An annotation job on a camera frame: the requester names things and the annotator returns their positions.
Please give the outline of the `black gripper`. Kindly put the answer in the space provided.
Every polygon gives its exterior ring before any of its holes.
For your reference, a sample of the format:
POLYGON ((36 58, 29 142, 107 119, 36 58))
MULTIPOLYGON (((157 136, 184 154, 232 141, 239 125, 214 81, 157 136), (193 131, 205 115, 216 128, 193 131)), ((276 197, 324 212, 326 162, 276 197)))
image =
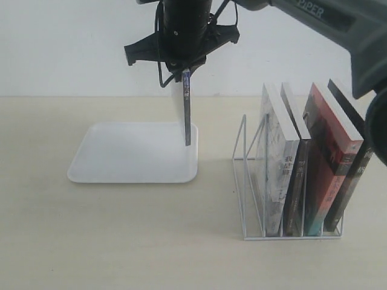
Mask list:
POLYGON ((138 61, 155 62, 159 82, 179 81, 183 70, 194 72, 206 63, 208 54, 229 42, 236 44, 240 37, 237 24, 219 25, 211 19, 203 29, 183 32, 156 18, 152 34, 124 46, 126 61, 129 66, 138 61))

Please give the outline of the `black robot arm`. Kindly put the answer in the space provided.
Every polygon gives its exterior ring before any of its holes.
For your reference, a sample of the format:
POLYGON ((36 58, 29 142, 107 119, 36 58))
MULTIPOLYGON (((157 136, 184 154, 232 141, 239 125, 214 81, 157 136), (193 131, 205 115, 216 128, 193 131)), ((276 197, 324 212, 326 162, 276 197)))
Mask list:
MULTIPOLYGON (((351 56, 353 97, 375 92, 365 117, 365 139, 386 161, 386 2, 385 1, 235 1, 235 7, 258 11, 276 7, 341 46, 351 56)), ((185 69, 195 71, 211 52, 237 43, 236 24, 220 25, 227 6, 211 12, 211 1, 158 1, 154 32, 125 46, 128 65, 137 61, 166 65, 171 80, 185 69)))

